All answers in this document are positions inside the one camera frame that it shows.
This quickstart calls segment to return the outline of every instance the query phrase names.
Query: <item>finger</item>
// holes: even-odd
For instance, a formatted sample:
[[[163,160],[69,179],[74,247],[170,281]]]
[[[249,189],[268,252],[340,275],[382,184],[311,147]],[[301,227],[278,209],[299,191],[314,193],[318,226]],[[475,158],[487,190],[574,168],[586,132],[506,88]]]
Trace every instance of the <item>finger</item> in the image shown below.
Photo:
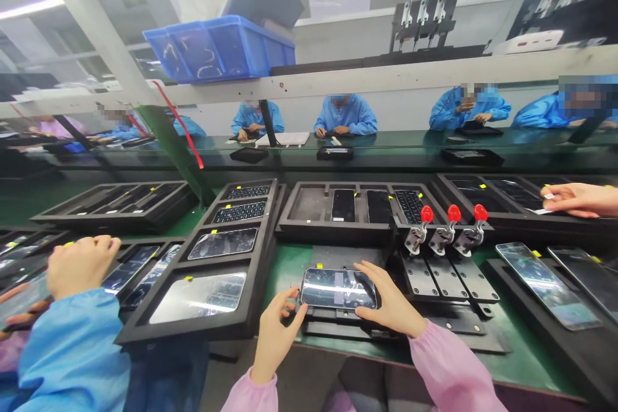
[[[298,312],[296,313],[294,320],[288,327],[289,329],[293,330],[294,333],[298,333],[298,331],[301,329],[301,325],[303,324],[304,317],[307,315],[308,309],[309,309],[309,306],[307,304],[303,304],[301,308],[298,310]]]

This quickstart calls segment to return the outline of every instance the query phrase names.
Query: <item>wire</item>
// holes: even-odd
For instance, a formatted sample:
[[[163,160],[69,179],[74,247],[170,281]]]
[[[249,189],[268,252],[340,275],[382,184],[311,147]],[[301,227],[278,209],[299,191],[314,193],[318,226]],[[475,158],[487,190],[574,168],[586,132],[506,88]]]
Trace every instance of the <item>wire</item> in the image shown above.
[[[159,92],[161,93],[161,95],[163,95],[163,98],[165,99],[165,102],[169,106],[169,109],[172,111],[172,114],[174,115],[176,120],[180,123],[182,128],[185,130],[185,134],[187,134],[187,141],[189,142],[189,146],[191,147],[191,151],[193,152],[193,154],[197,158],[198,165],[200,166],[200,169],[203,169],[204,168],[204,162],[201,160],[200,154],[195,149],[195,145],[193,144],[193,139],[191,138],[191,135],[189,134],[189,131],[187,130],[187,126],[185,126],[185,123],[182,122],[182,119],[180,118],[180,115],[176,111],[176,108],[174,108],[174,105],[172,105],[172,102],[169,100],[169,98],[167,98],[167,95],[165,94],[165,92],[161,88],[161,85],[159,85],[159,83],[156,80],[153,80],[152,82],[154,82],[156,87],[159,89]]]

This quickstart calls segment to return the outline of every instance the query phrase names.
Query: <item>keyboard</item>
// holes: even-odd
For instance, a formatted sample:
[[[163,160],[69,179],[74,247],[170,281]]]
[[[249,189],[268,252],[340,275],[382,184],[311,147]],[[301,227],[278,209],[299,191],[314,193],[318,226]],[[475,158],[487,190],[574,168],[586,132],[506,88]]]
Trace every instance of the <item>keyboard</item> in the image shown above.
[[[418,197],[416,190],[395,190],[397,201],[404,212],[408,223],[421,223],[420,210],[423,209],[423,202]]]
[[[237,220],[262,217],[264,215],[265,208],[265,201],[261,201],[259,203],[251,203],[248,205],[221,208],[219,211],[217,211],[217,215],[214,217],[214,223],[232,222]]]
[[[227,195],[226,200],[236,200],[237,198],[251,198],[252,196],[262,196],[270,192],[270,185],[264,185],[262,187],[245,187],[240,189],[233,189]]]

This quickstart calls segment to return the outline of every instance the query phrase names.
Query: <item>pink sleeve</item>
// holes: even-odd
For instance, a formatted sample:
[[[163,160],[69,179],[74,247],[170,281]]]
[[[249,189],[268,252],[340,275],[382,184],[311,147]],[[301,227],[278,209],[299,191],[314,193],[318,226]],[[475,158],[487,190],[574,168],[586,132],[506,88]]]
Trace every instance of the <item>pink sleeve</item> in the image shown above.
[[[409,339],[412,361],[440,412],[506,412],[487,368],[457,335],[427,321]]]
[[[258,386],[251,380],[251,367],[232,387],[221,412],[277,412],[277,375],[264,386]]]

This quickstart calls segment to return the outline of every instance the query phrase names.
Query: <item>black box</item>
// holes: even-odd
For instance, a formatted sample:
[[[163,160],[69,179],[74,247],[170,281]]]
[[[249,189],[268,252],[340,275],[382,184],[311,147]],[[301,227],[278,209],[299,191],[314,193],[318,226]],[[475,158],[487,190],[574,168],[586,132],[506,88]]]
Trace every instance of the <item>black box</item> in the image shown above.
[[[103,183],[30,220],[88,235],[160,233],[197,202],[187,182]]]

